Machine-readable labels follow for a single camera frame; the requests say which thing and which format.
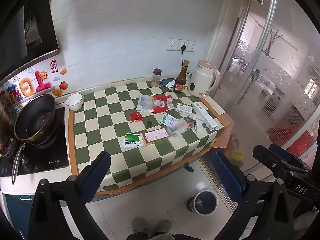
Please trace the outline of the black induction cooktop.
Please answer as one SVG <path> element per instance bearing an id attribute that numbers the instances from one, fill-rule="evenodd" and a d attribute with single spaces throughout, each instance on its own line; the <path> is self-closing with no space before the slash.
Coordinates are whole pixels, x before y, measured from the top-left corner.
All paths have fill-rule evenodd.
<path id="1" fill-rule="evenodd" d="M 33 174 L 64 168 L 69 165 L 65 133 L 65 109 L 56 110 L 54 119 L 56 128 L 48 141 L 42 145 L 26 144 L 20 155 L 18 175 Z M 14 138 L 13 129 L 7 132 L 9 141 L 1 148 L 1 177 L 9 177 L 12 173 L 15 155 L 21 145 Z"/>

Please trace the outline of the red white sugar bag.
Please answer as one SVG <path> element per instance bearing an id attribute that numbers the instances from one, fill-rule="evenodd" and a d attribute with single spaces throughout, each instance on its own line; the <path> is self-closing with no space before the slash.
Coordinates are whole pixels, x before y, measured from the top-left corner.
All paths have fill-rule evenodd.
<path id="1" fill-rule="evenodd" d="M 162 113 L 173 107 L 170 95 L 142 95 L 138 97 L 137 110 L 141 112 Z"/>

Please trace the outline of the green white packet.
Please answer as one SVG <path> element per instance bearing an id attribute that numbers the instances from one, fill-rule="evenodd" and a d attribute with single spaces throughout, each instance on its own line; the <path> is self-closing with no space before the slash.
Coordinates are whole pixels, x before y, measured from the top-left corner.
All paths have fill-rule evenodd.
<path id="1" fill-rule="evenodd" d="M 123 147 L 140 147 L 140 135 L 126 133 L 123 139 Z"/>

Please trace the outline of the grey slipper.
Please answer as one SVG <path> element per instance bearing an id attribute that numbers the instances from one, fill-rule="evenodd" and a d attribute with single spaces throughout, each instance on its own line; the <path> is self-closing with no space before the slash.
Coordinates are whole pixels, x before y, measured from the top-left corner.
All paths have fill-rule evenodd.
<path id="1" fill-rule="evenodd" d="M 140 217 L 134 218 L 132 220 L 132 231 L 134 233 L 149 233 L 149 224 L 148 222 Z"/>

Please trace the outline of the clear plastic wrapper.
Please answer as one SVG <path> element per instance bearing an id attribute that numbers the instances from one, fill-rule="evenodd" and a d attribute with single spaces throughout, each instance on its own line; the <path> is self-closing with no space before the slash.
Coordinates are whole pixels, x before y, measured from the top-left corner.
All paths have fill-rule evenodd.
<path id="1" fill-rule="evenodd" d="M 182 133 L 188 131 L 189 129 L 195 127 L 196 121 L 188 118 L 188 119 L 181 119 L 175 127 L 167 127 L 167 132 L 172 137 L 177 137 Z"/>

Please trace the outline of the white wall socket strip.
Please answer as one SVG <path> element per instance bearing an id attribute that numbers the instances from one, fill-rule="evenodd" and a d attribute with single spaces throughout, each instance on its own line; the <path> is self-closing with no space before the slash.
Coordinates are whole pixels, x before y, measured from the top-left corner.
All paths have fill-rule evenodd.
<path id="1" fill-rule="evenodd" d="M 188 40 L 181 40 L 175 38 L 169 38 L 167 41 L 166 50 L 167 51 L 184 51 L 194 52 L 197 46 L 196 41 L 188 41 Z"/>

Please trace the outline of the white electric kettle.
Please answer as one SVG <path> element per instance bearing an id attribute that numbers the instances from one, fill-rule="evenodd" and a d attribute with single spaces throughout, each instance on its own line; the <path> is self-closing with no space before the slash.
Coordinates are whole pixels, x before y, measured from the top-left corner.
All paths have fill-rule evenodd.
<path id="1" fill-rule="evenodd" d="M 204 98 L 217 89 L 219 70 L 209 61 L 199 60 L 188 84 L 188 92 L 197 98 Z"/>

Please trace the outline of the small white green box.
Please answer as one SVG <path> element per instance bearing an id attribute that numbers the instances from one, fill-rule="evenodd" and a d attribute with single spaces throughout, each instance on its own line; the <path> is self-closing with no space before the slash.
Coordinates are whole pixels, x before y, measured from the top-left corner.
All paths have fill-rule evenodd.
<path id="1" fill-rule="evenodd" d="M 177 106 L 175 110 L 179 113 L 185 114 L 185 115 L 191 115 L 193 113 L 193 107 L 189 105 L 185 105 L 182 103 L 177 103 Z"/>

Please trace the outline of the black range hood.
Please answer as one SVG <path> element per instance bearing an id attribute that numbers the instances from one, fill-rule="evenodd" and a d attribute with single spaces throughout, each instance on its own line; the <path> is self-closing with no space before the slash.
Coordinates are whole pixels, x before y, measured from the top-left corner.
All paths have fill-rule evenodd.
<path id="1" fill-rule="evenodd" d="M 1 83 L 60 52 L 50 0 L 1 0 Z"/>

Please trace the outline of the pink labelled packet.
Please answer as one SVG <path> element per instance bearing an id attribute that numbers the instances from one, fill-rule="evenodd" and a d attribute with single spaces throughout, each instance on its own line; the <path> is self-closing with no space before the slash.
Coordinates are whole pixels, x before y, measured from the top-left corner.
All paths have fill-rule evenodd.
<path id="1" fill-rule="evenodd" d="M 162 139 L 166 139 L 168 137 L 169 137 L 169 135 L 168 135 L 166 129 L 164 129 L 164 128 L 153 130 L 150 132 L 146 132 L 143 135 L 143 138 L 146 143 L 156 142 L 156 141 L 159 141 Z"/>

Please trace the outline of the white ceramic bowl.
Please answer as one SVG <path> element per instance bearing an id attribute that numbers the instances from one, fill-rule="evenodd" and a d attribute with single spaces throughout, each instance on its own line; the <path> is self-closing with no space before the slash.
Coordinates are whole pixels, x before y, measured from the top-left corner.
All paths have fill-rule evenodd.
<path id="1" fill-rule="evenodd" d="M 66 100 L 67 107 L 74 112 L 80 110 L 83 104 L 84 96 L 80 93 L 72 94 Z"/>

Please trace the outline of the brown sauce bottle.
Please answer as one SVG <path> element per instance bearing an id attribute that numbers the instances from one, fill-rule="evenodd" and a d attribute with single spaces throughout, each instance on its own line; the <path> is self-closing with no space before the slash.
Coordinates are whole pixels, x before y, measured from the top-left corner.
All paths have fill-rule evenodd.
<path id="1" fill-rule="evenodd" d="M 174 92 L 175 93 L 182 93 L 183 92 L 184 86 L 187 82 L 186 74 L 187 74 L 188 66 L 189 66 L 189 61 L 184 60 L 182 63 L 182 69 L 181 69 L 179 75 L 175 79 L 175 83 L 174 83 Z"/>

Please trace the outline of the small red sauce packet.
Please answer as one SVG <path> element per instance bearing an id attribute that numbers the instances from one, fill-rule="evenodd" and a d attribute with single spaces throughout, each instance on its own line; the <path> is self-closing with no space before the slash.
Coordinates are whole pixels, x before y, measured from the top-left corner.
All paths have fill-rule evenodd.
<path id="1" fill-rule="evenodd" d="M 130 120 L 131 122 L 139 122 L 143 120 L 143 116 L 139 112 L 131 112 Z"/>

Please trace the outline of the long white box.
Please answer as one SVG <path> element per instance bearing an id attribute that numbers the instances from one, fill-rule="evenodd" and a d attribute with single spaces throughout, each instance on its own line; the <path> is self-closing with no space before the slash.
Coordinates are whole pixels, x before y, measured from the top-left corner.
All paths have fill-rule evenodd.
<path id="1" fill-rule="evenodd" d="M 204 106 L 200 102 L 193 103 L 193 110 L 196 112 L 197 115 L 200 116 L 200 119 L 203 121 L 204 124 L 206 124 L 210 131 L 213 131 L 217 128 L 217 123 L 214 121 L 211 115 L 204 109 Z"/>

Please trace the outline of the white round trash bin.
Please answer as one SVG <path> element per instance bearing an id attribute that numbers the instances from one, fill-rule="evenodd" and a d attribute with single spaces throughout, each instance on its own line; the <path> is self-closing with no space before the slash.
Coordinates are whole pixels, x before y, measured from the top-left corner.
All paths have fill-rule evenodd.
<path id="1" fill-rule="evenodd" d="M 186 205 L 190 212 L 201 216 L 208 216 L 216 210 L 218 199 L 213 191 L 203 190 L 189 198 Z"/>

